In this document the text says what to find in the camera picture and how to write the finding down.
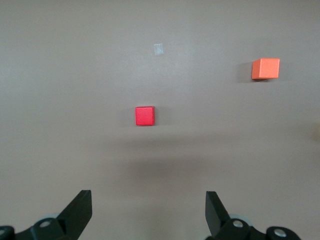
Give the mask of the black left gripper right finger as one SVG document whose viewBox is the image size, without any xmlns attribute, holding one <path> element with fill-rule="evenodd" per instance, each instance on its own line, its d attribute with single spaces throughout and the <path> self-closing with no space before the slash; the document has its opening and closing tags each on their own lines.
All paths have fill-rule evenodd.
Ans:
<svg viewBox="0 0 320 240">
<path fill-rule="evenodd" d="M 258 231 L 245 220 L 230 217 L 218 194 L 207 191 L 205 195 L 205 219 L 211 233 L 208 240 L 298 240 L 292 230 L 270 226 L 265 233 Z"/>
</svg>

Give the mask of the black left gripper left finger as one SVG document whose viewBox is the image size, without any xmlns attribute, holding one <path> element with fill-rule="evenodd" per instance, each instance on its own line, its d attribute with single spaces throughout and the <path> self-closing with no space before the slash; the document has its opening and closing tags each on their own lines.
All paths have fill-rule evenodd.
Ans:
<svg viewBox="0 0 320 240">
<path fill-rule="evenodd" d="M 39 220 L 28 229 L 15 232 L 10 225 L 0 227 L 2 240 L 77 240 L 92 217 L 92 191 L 81 190 L 58 214 Z"/>
</svg>

